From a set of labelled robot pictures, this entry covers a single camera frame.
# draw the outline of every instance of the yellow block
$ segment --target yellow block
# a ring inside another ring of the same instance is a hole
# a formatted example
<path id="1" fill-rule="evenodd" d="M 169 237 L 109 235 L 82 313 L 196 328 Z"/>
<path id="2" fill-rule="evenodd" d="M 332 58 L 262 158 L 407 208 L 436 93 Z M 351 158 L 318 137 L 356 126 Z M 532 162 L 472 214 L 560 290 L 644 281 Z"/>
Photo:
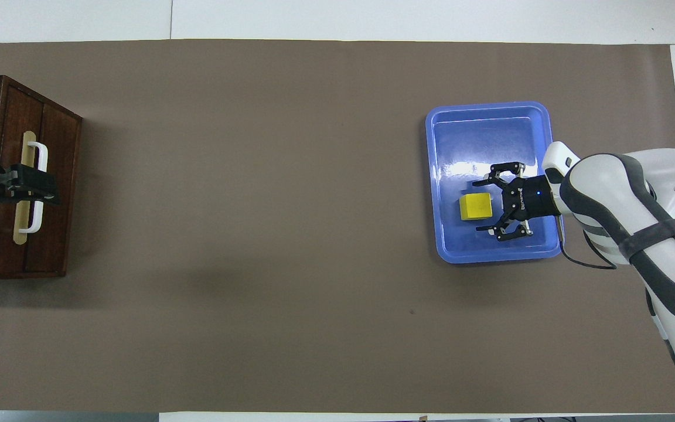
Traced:
<path id="1" fill-rule="evenodd" d="M 463 195 L 460 198 L 460 216 L 463 220 L 490 219 L 493 216 L 491 194 L 483 192 Z"/>

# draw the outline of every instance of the blue tray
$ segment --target blue tray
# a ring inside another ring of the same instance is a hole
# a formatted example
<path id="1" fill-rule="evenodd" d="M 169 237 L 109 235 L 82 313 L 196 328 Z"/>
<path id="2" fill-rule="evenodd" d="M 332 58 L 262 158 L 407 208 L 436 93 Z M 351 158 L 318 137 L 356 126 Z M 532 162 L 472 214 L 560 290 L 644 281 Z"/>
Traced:
<path id="1" fill-rule="evenodd" d="M 484 178 L 489 166 L 507 161 L 525 163 L 526 177 L 543 174 L 541 160 L 551 143 L 546 107 L 535 101 L 437 107 L 426 118 L 426 138 L 437 251 L 445 261 L 514 261 L 560 253 L 553 217 L 530 220 L 532 236 L 507 242 L 477 232 L 476 226 L 494 224 L 501 216 L 502 194 L 495 185 L 471 185 Z M 491 194 L 492 218 L 461 219 L 460 197 L 474 192 Z"/>

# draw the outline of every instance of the drawer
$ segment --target drawer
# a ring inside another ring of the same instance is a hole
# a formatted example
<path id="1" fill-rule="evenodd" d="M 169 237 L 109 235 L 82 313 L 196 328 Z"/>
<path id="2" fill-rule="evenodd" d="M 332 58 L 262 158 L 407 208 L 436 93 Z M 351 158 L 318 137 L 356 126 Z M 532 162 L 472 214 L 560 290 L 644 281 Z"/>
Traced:
<path id="1" fill-rule="evenodd" d="M 65 275 L 81 122 L 32 89 L 0 77 L 0 166 L 21 161 L 23 134 L 32 131 L 48 147 L 46 171 L 56 178 L 61 200 L 58 206 L 43 206 L 40 230 L 29 233 L 22 245 L 13 240 L 16 204 L 0 203 L 0 278 Z"/>

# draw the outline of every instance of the black cable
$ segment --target black cable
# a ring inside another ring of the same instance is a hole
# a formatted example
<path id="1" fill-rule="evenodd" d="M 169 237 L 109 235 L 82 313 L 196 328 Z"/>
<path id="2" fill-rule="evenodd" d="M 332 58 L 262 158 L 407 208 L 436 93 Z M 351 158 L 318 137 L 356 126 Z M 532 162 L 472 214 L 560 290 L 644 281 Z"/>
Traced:
<path id="1" fill-rule="evenodd" d="M 603 262 L 606 262 L 606 264 L 608 264 L 608 266 L 587 264 L 587 262 L 578 261 L 578 260 L 574 259 L 573 257 L 571 257 L 569 254 L 567 254 L 567 251 L 564 250 L 564 244 L 565 244 L 564 237 L 565 236 L 564 236 L 564 226 L 562 225 L 562 219 L 560 219 L 559 216 L 555 216 L 554 218 L 557 219 L 557 225 L 559 226 L 559 248 L 562 250 L 562 254 L 564 254 L 565 258 L 569 259 L 571 262 L 574 262 L 574 264 L 578 264 L 578 265 L 581 265 L 583 267 L 595 268 L 596 270 L 616 270 L 616 264 L 614 264 L 611 261 L 608 261 L 608 259 L 606 259 L 606 257 L 604 257 L 603 254 L 601 254 L 601 252 L 598 251 L 597 248 L 595 248 L 595 245 L 592 244 L 592 242 L 590 241 L 590 238 L 587 237 L 587 232 L 585 232 L 585 230 L 583 230 L 582 233 L 585 236 L 585 241 L 587 242 L 587 246 L 590 246 L 590 250 L 595 252 L 595 254 L 598 257 L 600 257 L 600 259 L 602 259 Z"/>

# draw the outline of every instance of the white handle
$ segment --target white handle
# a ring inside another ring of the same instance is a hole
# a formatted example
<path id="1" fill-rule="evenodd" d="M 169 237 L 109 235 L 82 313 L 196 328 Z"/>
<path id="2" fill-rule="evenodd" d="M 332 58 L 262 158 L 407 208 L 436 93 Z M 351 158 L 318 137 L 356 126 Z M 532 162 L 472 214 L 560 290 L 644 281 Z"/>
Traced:
<path id="1" fill-rule="evenodd" d="M 45 145 L 36 141 L 29 141 L 30 147 L 38 150 L 38 170 L 46 171 L 46 165 L 49 163 L 49 149 Z M 40 223 L 43 221 L 43 201 L 36 200 L 33 204 L 33 222 L 28 228 L 21 228 L 21 233 L 35 233 L 40 230 Z"/>

